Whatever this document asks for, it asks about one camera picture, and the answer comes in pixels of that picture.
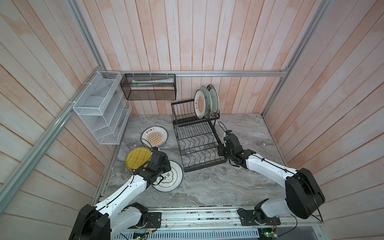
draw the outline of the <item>marble countertop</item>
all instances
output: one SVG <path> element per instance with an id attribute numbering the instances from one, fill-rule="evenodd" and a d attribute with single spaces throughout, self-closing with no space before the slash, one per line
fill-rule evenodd
<path id="1" fill-rule="evenodd" d="M 219 121 L 236 134 L 244 149 L 251 149 L 269 160 L 283 164 L 261 116 L 228 114 L 221 115 Z M 131 149 L 142 145 L 140 136 L 151 126 L 162 126 L 168 131 L 167 142 L 160 147 L 160 150 L 167 153 L 170 161 L 183 166 L 171 115 L 131 116 L 108 182 L 106 195 L 112 194 L 131 177 L 132 171 L 124 164 L 125 157 Z M 219 138 L 223 139 L 225 134 L 217 123 L 215 128 Z M 132 202 L 139 202 L 146 207 L 256 205 L 265 198 L 284 196 L 284 188 L 274 181 L 226 162 L 184 173 L 180 186 L 171 192 L 160 192 L 150 186 Z"/>

